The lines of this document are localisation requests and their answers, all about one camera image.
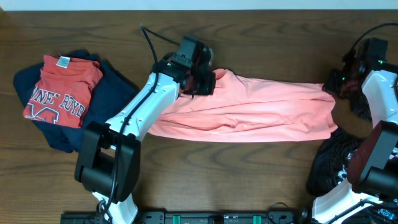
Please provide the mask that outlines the salmon pink shirt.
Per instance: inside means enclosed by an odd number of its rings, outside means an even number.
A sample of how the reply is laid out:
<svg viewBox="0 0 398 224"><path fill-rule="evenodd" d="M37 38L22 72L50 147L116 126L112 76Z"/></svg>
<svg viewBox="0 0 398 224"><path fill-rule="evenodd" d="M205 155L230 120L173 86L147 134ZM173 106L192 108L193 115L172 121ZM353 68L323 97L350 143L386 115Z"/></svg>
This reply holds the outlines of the salmon pink shirt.
<svg viewBox="0 0 398 224"><path fill-rule="evenodd" d="M299 142L328 139L334 98L318 83L246 78L215 70L208 96L180 95L149 133L203 142Z"/></svg>

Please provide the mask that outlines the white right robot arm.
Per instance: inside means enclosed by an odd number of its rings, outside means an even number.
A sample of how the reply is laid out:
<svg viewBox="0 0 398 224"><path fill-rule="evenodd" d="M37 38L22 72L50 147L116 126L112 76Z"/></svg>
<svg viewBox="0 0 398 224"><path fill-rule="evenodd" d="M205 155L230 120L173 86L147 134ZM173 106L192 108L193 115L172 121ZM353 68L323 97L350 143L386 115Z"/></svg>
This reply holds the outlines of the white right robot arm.
<svg viewBox="0 0 398 224"><path fill-rule="evenodd" d="M319 148L307 182L315 199L296 216L299 223L355 223L375 218L397 223L397 65L386 47L351 48L343 68L333 70L323 90L348 98L370 118L373 130L360 139L341 128Z"/></svg>

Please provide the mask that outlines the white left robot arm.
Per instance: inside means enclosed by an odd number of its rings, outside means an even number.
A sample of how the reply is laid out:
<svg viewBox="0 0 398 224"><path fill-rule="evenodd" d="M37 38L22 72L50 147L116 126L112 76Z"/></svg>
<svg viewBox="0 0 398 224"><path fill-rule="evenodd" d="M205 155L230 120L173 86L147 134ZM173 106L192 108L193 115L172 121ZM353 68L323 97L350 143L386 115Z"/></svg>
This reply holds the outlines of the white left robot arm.
<svg viewBox="0 0 398 224"><path fill-rule="evenodd" d="M95 213L77 215L76 223L133 223L138 209L132 198L140 169L141 142L160 114L181 93L211 95L214 55L206 45L185 47L155 60L144 88L118 114L84 130L75 180L91 192Z"/></svg>

